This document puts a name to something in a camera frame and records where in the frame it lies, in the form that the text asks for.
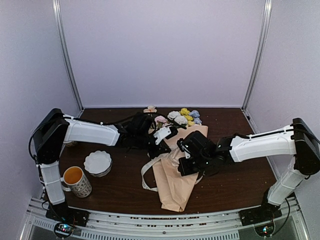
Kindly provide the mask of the white scalloped bowl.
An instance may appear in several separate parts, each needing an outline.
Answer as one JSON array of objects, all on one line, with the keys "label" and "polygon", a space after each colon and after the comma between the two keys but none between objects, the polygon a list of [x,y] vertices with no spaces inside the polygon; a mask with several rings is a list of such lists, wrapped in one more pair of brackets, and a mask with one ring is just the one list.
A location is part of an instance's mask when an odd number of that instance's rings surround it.
[{"label": "white scalloped bowl", "polygon": [[97,150],[85,158],[83,165],[90,175],[101,178],[111,171],[113,160],[109,153]]}]

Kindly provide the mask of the white printed ribbon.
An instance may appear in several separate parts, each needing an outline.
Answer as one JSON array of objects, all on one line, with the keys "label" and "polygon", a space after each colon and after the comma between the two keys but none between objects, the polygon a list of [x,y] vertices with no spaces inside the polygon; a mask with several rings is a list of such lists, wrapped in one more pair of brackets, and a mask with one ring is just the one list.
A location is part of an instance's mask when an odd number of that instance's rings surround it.
[{"label": "white printed ribbon", "polygon": [[[153,192],[158,192],[165,187],[168,187],[171,191],[181,190],[183,187],[192,190],[194,185],[202,180],[203,176],[198,173],[181,176],[178,172],[178,165],[179,159],[184,156],[185,154],[176,148],[170,153],[164,153],[151,159],[140,171],[142,187]],[[155,187],[150,187],[145,180],[145,174],[149,171],[152,171]]]}]

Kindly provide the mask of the aluminium frame post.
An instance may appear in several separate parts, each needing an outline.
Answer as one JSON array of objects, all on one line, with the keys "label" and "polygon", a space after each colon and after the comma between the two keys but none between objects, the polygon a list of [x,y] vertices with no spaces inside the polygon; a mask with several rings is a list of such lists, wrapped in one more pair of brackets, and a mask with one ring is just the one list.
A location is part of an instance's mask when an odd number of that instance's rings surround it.
[{"label": "aluminium frame post", "polygon": [[82,103],[78,86],[76,83],[75,75],[72,68],[71,58],[70,58],[70,54],[67,46],[67,39],[65,35],[62,12],[61,12],[61,1],[52,0],[52,7],[53,7],[53,14],[55,17],[55,22],[57,26],[58,35],[59,35],[59,41],[60,41],[60,46],[62,50],[63,62],[64,62],[64,66],[67,73],[67,78],[70,83],[71,91],[75,98],[77,107],[82,112],[84,110],[84,107],[83,107],[83,103]]},{"label": "aluminium frame post", "polygon": [[261,21],[257,50],[256,50],[255,58],[254,58],[252,71],[250,74],[249,84],[248,84],[247,91],[246,91],[246,94],[244,97],[244,101],[243,101],[243,104],[241,107],[243,112],[248,111],[250,100],[251,100],[252,94],[254,92],[256,81],[258,79],[258,74],[259,74],[259,70],[260,70],[260,66],[261,66],[261,62],[262,62],[262,58],[263,58],[263,53],[264,53],[264,49],[266,46],[269,28],[270,28],[270,22],[271,22],[271,17],[272,17],[272,6],[273,6],[272,0],[265,0],[264,1],[263,16],[262,16],[262,21]]}]

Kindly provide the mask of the patterned mug with orange inside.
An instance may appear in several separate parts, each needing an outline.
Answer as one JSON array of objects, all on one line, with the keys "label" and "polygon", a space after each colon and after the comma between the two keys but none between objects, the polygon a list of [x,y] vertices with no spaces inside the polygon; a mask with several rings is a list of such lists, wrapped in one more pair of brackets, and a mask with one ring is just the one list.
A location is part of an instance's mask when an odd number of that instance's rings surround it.
[{"label": "patterned mug with orange inside", "polygon": [[62,190],[72,192],[78,198],[86,198],[92,193],[92,185],[78,166],[69,167],[61,178]]}]

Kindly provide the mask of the aluminium front rail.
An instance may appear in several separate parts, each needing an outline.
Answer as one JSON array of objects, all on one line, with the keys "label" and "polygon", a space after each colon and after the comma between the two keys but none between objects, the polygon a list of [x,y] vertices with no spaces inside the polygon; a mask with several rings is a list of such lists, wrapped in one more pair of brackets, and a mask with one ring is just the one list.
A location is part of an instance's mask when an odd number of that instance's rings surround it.
[{"label": "aluminium front rail", "polygon": [[181,215],[134,215],[89,211],[85,226],[76,225],[68,240],[308,240],[307,226],[295,197],[282,204],[282,216],[243,225],[239,210]]}]

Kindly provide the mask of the pink and green wrapping paper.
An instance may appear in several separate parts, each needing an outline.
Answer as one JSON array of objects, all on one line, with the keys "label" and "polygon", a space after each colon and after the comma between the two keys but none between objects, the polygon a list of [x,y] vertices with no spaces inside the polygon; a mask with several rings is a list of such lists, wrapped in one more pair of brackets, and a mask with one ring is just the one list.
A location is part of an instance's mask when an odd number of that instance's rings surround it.
[{"label": "pink and green wrapping paper", "polygon": [[164,210],[183,212],[197,182],[197,173],[181,176],[178,171],[179,159],[184,157],[185,153],[179,149],[177,141],[194,131],[199,131],[205,137],[208,135],[206,125],[196,124],[187,129],[180,128],[177,135],[164,140],[171,152],[158,156],[152,165],[161,208]]}]

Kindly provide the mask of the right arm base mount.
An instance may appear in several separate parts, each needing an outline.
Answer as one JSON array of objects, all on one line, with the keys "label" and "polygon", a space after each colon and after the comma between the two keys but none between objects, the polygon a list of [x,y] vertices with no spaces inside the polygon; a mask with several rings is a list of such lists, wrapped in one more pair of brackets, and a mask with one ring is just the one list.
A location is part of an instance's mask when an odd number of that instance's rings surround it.
[{"label": "right arm base mount", "polygon": [[253,226],[255,233],[259,237],[270,237],[276,230],[274,220],[282,216],[280,210],[272,212],[261,210],[261,207],[244,209],[239,212],[242,226]]}]

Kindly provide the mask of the blue flower stem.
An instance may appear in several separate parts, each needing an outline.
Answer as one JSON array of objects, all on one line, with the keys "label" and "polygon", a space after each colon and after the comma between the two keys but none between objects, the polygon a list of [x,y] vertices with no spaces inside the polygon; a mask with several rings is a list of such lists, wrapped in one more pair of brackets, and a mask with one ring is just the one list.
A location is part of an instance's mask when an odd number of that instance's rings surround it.
[{"label": "blue flower stem", "polygon": [[202,121],[200,119],[200,113],[197,110],[192,110],[189,113],[189,116],[193,118],[193,122],[197,125],[202,125]]}]

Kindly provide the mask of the yellow flower stem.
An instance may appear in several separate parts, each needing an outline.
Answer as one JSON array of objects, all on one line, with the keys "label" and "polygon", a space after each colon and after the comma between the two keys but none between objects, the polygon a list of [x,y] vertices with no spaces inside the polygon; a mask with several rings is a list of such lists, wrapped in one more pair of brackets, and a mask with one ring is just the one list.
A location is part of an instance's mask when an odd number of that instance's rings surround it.
[{"label": "yellow flower stem", "polygon": [[189,127],[195,125],[194,118],[190,115],[191,112],[187,108],[181,108],[179,113],[186,118]]}]

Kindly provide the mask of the peach blossom stem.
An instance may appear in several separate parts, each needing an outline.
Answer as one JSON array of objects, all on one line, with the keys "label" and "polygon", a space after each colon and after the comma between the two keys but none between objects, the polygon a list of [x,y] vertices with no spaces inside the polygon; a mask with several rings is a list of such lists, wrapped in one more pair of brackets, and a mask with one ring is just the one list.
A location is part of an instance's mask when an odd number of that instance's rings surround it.
[{"label": "peach blossom stem", "polygon": [[147,108],[145,108],[143,110],[144,113],[156,113],[158,110],[156,109],[156,107],[154,105],[149,105]]}]

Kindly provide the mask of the small white patterned teacup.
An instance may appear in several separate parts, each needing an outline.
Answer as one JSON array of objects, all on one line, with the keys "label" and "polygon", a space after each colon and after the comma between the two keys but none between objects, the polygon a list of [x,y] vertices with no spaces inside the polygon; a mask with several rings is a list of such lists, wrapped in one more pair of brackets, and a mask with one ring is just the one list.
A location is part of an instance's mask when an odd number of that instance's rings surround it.
[{"label": "small white patterned teacup", "polygon": [[72,147],[75,147],[78,143],[76,141],[68,141],[68,142],[65,142],[64,145],[68,148],[72,148]]}]

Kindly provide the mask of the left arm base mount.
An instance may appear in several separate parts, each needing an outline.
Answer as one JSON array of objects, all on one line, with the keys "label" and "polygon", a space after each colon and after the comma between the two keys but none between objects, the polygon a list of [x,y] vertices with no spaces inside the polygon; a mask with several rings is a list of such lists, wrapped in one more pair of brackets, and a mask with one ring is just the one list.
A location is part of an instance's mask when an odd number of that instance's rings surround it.
[{"label": "left arm base mount", "polygon": [[71,215],[60,217],[49,206],[46,210],[46,218],[57,221],[53,227],[53,233],[61,239],[66,239],[74,234],[80,234],[80,227],[86,227],[90,213],[85,210],[71,208]]}]

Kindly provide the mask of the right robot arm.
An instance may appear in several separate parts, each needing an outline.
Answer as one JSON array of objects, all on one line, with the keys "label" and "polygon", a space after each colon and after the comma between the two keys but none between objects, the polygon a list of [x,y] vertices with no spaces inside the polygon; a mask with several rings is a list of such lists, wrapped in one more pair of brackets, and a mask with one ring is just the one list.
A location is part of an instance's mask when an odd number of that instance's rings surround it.
[{"label": "right robot arm", "polygon": [[280,179],[264,194],[256,210],[259,220],[268,220],[285,199],[309,176],[320,170],[320,141],[301,118],[292,124],[269,132],[223,137],[213,143],[198,130],[177,141],[185,154],[178,160],[182,176],[208,174],[219,167],[246,160],[277,155],[292,159]]}]

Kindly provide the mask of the right aluminium frame post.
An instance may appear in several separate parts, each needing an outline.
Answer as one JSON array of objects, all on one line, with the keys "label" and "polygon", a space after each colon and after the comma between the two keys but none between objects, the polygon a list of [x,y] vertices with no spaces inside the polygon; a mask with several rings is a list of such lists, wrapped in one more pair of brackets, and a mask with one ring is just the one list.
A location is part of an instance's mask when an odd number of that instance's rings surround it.
[{"label": "right aluminium frame post", "polygon": [[260,66],[261,66],[261,62],[262,62],[262,58],[263,58],[263,53],[264,53],[264,49],[266,46],[269,28],[270,28],[270,22],[271,22],[271,17],[272,17],[272,6],[273,6],[272,0],[265,0],[264,1],[263,16],[262,16],[262,21],[261,21],[257,50],[256,50],[255,58],[254,58],[252,71],[250,74],[249,84],[248,84],[247,91],[246,91],[246,94],[244,97],[244,101],[243,101],[243,104],[241,107],[243,112],[248,111],[250,100],[251,100],[252,94],[254,92],[256,81],[258,79],[258,74],[259,74],[259,70],[260,70]]}]

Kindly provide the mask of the left aluminium frame post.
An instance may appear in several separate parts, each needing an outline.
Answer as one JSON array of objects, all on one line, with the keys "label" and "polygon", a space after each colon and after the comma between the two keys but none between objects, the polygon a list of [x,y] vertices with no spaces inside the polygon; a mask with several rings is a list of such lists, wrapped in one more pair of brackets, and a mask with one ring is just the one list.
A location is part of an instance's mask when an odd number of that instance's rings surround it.
[{"label": "left aluminium frame post", "polygon": [[64,62],[64,66],[67,73],[67,78],[70,83],[71,91],[75,98],[77,107],[82,112],[84,110],[84,107],[83,107],[83,103],[82,103],[78,86],[76,83],[75,75],[72,68],[71,58],[70,58],[70,54],[67,46],[67,39],[65,35],[62,12],[61,12],[61,1],[52,0],[52,7],[53,7],[53,14],[55,17],[55,22],[57,26],[58,35],[59,35],[59,41],[60,41],[60,46],[62,50],[63,62]]}]

